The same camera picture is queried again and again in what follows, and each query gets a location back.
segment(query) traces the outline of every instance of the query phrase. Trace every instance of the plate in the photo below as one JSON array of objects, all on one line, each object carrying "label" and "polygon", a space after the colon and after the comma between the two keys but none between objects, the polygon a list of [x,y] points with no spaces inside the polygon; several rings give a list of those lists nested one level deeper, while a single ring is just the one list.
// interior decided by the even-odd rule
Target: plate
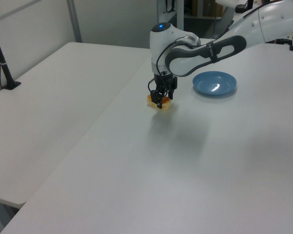
[{"label": "plate", "polygon": [[193,88],[203,94],[224,95],[235,87],[236,79],[225,72],[203,72],[193,78]]}]

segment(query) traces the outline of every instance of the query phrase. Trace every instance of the black stand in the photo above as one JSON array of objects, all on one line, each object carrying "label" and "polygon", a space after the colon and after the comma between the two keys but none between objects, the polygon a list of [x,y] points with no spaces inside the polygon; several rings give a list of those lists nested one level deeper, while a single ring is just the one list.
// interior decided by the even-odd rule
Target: black stand
[{"label": "black stand", "polygon": [[254,0],[248,0],[247,4],[239,4],[235,7],[235,12],[236,13],[244,13],[250,9],[253,8],[253,2]]},{"label": "black stand", "polygon": [[0,48],[0,65],[2,67],[3,73],[6,78],[6,86],[4,86],[3,89],[12,90],[16,88],[17,86],[19,86],[21,83],[13,80],[10,70],[8,68],[8,65],[6,64],[1,48]]}]

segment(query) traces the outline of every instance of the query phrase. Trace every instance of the black clamp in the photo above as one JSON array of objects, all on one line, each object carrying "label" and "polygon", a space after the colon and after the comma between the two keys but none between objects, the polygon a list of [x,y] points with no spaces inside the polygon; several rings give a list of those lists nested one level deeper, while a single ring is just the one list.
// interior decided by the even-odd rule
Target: black clamp
[{"label": "black clamp", "polygon": [[214,46],[214,42],[211,41],[209,43],[206,44],[206,48],[209,51],[209,58],[211,60],[212,63],[216,63],[219,61],[219,58],[217,57],[217,53],[215,50],[215,46]]}]

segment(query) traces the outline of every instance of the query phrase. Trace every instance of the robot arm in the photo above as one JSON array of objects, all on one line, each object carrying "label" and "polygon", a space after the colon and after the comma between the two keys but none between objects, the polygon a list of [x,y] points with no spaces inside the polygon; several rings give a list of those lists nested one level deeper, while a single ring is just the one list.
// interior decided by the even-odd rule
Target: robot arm
[{"label": "robot arm", "polygon": [[188,76],[200,67],[275,39],[292,39],[293,42],[293,0],[272,1],[241,14],[223,36],[205,45],[200,45],[196,35],[169,23],[154,26],[150,49],[157,87],[151,91],[152,101],[160,108],[167,93],[172,99],[177,88],[175,76]]}]

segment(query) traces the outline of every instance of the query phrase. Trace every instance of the table surface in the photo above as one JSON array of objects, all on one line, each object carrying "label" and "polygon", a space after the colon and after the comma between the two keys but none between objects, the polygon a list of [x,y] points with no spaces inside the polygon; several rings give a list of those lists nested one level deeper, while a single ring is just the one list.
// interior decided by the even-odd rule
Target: table surface
[{"label": "table surface", "polygon": [[[147,106],[150,59],[2,234],[293,234],[293,52],[261,44]],[[193,77],[222,71],[210,98]]]},{"label": "table surface", "polygon": [[149,55],[69,43],[0,91],[0,202],[21,207]]}]

